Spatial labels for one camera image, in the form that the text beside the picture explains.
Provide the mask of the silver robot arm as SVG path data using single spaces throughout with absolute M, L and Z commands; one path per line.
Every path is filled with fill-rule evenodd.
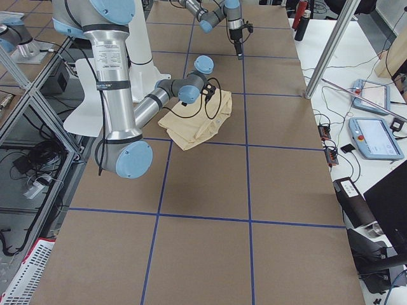
M 228 37 L 235 48 L 236 56 L 239 60 L 243 59 L 242 46 L 243 30 L 247 29 L 249 33 L 253 32 L 252 24 L 244 22 L 242 18 L 241 5 L 238 0 L 214 1 L 216 8 L 208 11 L 202 7 L 199 1 L 177 1 L 182 8 L 186 8 L 198 21 L 201 29 L 209 33 L 220 22 L 226 20 Z
M 174 97 L 192 104 L 203 93 L 212 96 L 215 87 L 209 74 L 213 60 L 199 56 L 185 78 L 158 81 L 154 90 L 134 105 L 126 41 L 131 22 L 144 18 L 143 13 L 137 13 L 142 5 L 137 1 L 53 1 L 52 7 L 57 32 L 87 39 L 92 45 L 94 62 L 89 67 L 102 110 L 102 130 L 93 147 L 99 171 L 126 179 L 141 177 L 153 160 L 153 150 L 143 139 L 143 127 Z

